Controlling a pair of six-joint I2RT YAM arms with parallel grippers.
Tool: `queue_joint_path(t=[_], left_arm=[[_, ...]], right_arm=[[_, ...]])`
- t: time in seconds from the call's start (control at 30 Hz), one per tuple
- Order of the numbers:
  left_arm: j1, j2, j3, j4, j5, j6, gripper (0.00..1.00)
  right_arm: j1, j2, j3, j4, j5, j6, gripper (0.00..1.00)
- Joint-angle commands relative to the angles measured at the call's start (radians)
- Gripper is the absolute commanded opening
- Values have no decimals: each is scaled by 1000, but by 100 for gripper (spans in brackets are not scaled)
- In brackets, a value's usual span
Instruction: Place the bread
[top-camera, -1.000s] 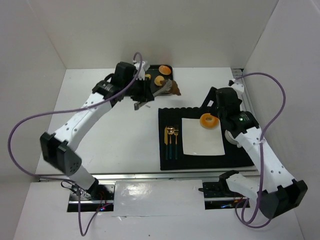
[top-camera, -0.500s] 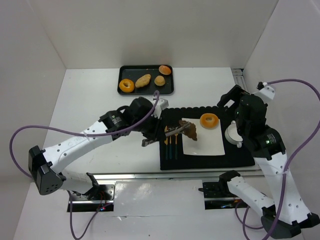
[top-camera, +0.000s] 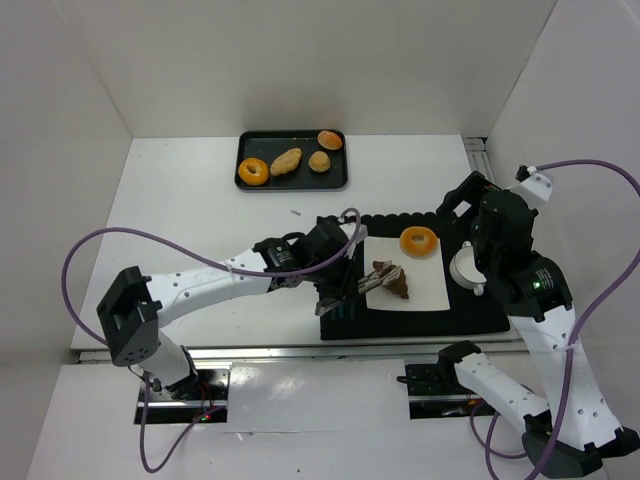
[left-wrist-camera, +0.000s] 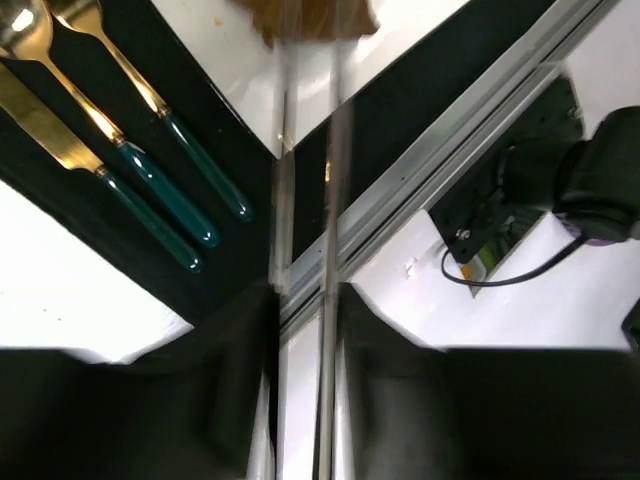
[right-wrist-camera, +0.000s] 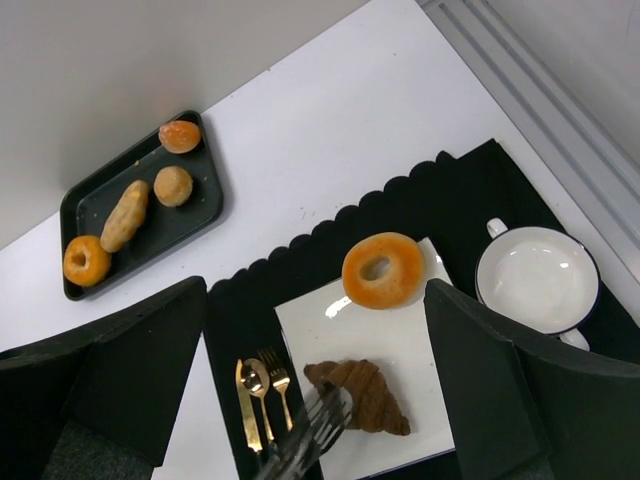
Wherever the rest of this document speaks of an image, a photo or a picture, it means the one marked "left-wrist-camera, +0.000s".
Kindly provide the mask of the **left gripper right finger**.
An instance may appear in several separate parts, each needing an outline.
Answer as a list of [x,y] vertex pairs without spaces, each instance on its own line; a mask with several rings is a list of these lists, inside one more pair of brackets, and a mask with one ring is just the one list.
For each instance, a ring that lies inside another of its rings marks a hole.
[[635,479],[639,356],[413,343],[340,291],[358,479]]

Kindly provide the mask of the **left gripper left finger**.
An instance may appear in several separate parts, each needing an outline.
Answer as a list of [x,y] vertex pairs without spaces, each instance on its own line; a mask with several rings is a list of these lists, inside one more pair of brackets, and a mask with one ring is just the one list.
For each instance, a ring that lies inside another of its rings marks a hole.
[[5,479],[242,479],[278,320],[267,285],[128,365],[1,353]]

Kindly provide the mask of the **silver metal tongs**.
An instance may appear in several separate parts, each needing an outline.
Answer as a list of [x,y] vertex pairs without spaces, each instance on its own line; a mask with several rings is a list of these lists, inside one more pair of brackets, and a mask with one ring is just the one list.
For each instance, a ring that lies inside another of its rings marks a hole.
[[[294,74],[294,50],[298,33],[285,33],[281,39],[283,80],[283,121],[280,133],[281,156],[275,163],[274,235],[271,243],[270,283],[284,295],[288,292],[292,262],[293,213],[295,203],[295,154],[289,133],[289,110],[296,103],[297,87]],[[316,403],[315,438],[312,477],[334,477],[336,353],[338,347],[339,254],[338,220],[342,212],[344,187],[350,161],[350,109],[342,99],[342,42],[334,43],[333,80],[336,110],[330,117],[328,153],[324,168],[325,188],[325,248],[321,267],[321,308],[319,321],[319,378]]]

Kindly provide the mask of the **dark brown chocolate bread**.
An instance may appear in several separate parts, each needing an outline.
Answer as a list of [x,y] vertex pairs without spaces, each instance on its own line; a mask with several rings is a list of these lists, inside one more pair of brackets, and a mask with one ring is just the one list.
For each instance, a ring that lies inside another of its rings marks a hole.
[[368,1],[271,1],[239,0],[234,4],[251,15],[252,26],[263,44],[273,49],[277,40],[330,42],[336,39],[338,12],[339,37],[357,40],[379,29]]

